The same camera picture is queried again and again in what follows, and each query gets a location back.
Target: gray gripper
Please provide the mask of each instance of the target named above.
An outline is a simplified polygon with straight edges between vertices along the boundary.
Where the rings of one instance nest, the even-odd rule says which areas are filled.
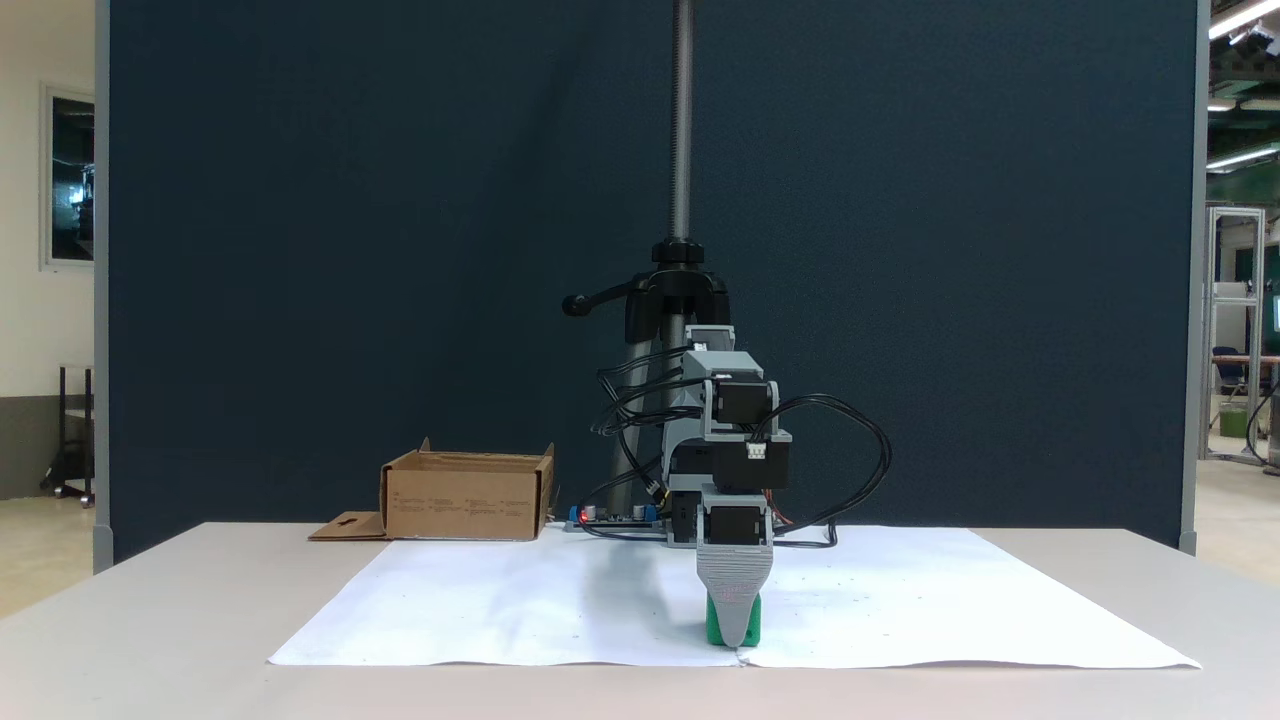
[[[773,569],[773,546],[699,544],[698,577],[716,605],[728,647],[746,639],[751,606]]]

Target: white table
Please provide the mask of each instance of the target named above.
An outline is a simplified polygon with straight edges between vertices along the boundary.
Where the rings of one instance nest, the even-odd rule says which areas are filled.
[[[268,665],[383,547],[317,527],[201,525],[0,620],[0,717],[1280,717],[1280,589],[1121,530],[979,534],[1203,670]]]

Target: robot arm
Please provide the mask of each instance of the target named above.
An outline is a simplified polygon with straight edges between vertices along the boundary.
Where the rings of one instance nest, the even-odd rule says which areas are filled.
[[[704,380],[676,404],[701,407],[701,416],[663,430],[667,539],[696,548],[698,577],[714,610],[708,623],[718,620],[723,643],[750,646],[758,639],[758,596],[773,566],[764,492],[787,486],[791,434],[769,416],[778,406],[777,383],[749,354],[733,350],[732,327],[690,325],[685,334],[692,350],[682,357],[684,375]]]

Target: ceiling light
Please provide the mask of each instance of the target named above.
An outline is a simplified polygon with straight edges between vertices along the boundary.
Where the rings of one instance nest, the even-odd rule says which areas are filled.
[[[1280,99],[1275,97],[1262,97],[1257,100],[1245,100],[1240,102],[1242,110],[1267,110],[1271,113],[1280,111]]]
[[[1275,10],[1280,10],[1280,0],[1260,0],[1247,8],[1225,13],[1221,19],[1215,18],[1212,24],[1208,26],[1208,38],[1217,40],[1233,29],[1245,23],[1252,23]]]
[[[1244,163],[1245,160],[1257,160],[1258,158],[1266,158],[1267,155],[1275,155],[1280,152],[1280,147],[1275,145],[1268,145],[1266,147],[1260,147],[1256,150],[1245,150],[1244,152],[1236,152],[1234,155],[1228,155],[1226,158],[1220,158],[1212,163],[1204,165],[1206,170],[1217,170],[1228,165],[1234,165],[1236,163]]]

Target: tripod handle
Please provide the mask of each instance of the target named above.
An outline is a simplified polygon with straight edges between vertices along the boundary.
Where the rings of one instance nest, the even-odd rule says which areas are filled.
[[[591,310],[594,310],[596,305],[604,305],[605,302],[618,300],[620,297],[626,297],[632,284],[635,284],[634,281],[627,281],[591,296],[567,295],[564,296],[564,300],[561,301],[561,310],[563,310],[570,318],[585,318],[591,314]]]

